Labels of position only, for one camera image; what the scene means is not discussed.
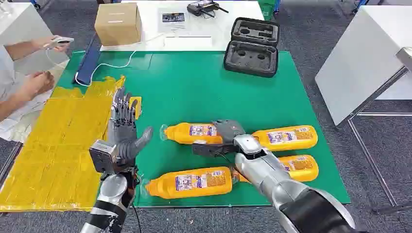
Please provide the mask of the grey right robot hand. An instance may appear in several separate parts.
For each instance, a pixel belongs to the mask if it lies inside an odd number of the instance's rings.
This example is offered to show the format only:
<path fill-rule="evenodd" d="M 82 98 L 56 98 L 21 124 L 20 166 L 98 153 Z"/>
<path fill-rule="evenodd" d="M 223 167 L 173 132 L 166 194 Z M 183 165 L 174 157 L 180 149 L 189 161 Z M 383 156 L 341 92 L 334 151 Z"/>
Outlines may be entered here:
<path fill-rule="evenodd" d="M 222 137 L 223 144 L 233 144 L 234 138 L 246 134 L 244 128 L 235 120 L 218 119 L 211 122 Z"/>

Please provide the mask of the person's right hand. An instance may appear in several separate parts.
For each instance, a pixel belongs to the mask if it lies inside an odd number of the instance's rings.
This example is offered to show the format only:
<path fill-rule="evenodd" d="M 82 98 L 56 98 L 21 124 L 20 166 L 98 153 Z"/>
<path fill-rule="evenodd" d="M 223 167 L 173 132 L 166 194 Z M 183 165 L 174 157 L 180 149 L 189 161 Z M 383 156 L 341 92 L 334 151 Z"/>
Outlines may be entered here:
<path fill-rule="evenodd" d="M 32 100 L 54 87 L 54 76 L 49 71 L 42 71 L 27 76 L 18 91 L 18 95 L 25 101 Z"/>

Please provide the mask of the person's left hand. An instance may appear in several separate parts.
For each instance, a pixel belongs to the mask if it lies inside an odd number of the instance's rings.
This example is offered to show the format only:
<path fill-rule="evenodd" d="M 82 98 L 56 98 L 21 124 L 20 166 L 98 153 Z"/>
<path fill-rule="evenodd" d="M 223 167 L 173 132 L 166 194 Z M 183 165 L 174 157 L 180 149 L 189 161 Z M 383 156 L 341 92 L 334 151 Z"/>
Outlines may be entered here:
<path fill-rule="evenodd" d="M 60 36 L 53 35 L 48 37 L 36 38 L 32 40 L 32 44 L 34 48 L 37 50 L 53 49 L 58 52 L 65 52 L 69 48 L 70 42 L 65 44 L 55 44 L 55 46 L 51 46 L 51 44 L 53 45 L 53 40 L 56 38 L 60 38 Z"/>

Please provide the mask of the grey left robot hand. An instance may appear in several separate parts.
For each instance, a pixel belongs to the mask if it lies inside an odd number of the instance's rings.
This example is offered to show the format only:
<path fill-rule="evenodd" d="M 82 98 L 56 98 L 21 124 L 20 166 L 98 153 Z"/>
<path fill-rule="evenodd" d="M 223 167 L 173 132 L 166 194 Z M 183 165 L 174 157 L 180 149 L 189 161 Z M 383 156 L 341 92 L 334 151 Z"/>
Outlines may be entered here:
<path fill-rule="evenodd" d="M 116 90 L 110 109 L 107 140 L 118 148 L 120 164 L 134 165 L 137 155 L 152 139 L 153 128 L 149 126 L 140 137 L 137 136 L 137 100 L 130 102 L 130 98 L 131 93 L 126 93 L 124 86 Z"/>

